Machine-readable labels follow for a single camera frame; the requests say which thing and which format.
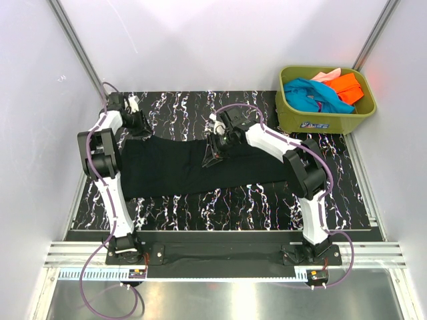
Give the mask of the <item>black t-shirt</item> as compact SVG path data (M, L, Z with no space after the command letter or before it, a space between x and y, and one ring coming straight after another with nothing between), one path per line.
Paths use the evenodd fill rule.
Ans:
M121 152L123 196L130 200L187 195L288 180L281 161L249 145L238 145L228 158L203 167L206 147L204 140L128 139Z

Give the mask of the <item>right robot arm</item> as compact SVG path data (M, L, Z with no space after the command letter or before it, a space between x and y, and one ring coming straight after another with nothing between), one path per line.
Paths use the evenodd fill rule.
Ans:
M294 249L294 253L286 254L294 263L320 263L332 245L326 224L325 196L328 181L333 179L316 143L311 139L300 141L286 137L263 123L244 121L233 126L215 120L209 124L202 165L211 167L219 163L232 147L239 144L261 149L283 163L285 181L299 199L303 218L302 244Z

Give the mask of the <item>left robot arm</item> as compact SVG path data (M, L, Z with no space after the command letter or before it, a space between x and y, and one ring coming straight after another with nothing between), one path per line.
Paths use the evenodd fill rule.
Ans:
M137 97L110 93L95 125L77 134L83 171L95 183L109 219L110 235L103 241L108 265L136 265L145 263L148 258L123 196L122 162L115 140L121 128L127 129L133 137L146 138L153 134L137 102Z

